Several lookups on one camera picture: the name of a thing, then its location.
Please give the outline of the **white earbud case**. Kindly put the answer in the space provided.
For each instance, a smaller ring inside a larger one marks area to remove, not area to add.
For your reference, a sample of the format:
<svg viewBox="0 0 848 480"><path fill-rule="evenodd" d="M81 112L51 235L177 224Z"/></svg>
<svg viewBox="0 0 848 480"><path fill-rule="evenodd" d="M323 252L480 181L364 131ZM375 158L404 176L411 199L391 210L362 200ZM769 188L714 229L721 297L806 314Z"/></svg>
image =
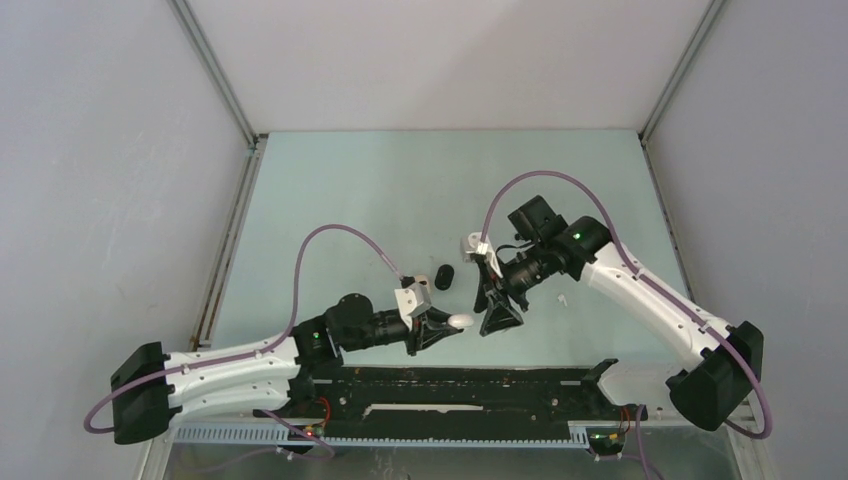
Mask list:
<svg viewBox="0 0 848 480"><path fill-rule="evenodd" d="M455 329L466 329L474 325L475 320L468 314L454 314L448 317L447 323Z"/></svg>

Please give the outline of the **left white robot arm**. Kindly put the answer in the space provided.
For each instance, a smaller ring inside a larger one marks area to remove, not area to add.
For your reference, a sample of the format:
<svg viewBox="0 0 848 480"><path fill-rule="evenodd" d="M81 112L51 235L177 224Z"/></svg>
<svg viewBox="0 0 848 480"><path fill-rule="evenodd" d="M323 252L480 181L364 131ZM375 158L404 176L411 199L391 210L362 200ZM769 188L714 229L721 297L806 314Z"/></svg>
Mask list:
<svg viewBox="0 0 848 480"><path fill-rule="evenodd" d="M401 343L414 356L474 323L410 289L397 294L397 308L384 311L348 294L285 340L204 352L166 353L158 342L138 347L110 378L114 442L140 443L186 420L225 413L283 408L304 416L316 403L314 372L342 365L344 353Z"/></svg>

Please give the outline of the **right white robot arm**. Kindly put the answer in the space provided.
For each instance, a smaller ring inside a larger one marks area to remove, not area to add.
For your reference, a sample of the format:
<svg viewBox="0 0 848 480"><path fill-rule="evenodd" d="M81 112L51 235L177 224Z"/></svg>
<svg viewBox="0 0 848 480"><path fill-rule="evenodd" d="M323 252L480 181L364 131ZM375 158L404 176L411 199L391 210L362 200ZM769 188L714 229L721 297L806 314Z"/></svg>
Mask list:
<svg viewBox="0 0 848 480"><path fill-rule="evenodd" d="M761 377L758 327L733 326L701 309L639 266L591 216L568 223L535 196L508 219L526 243L510 261L500 260L479 232L461 241L464 259L479 270L474 310L484 316L481 335L522 325L528 291L554 274L567 275L625 308L676 355L680 370L665 385L686 420L707 431L729 423Z"/></svg>

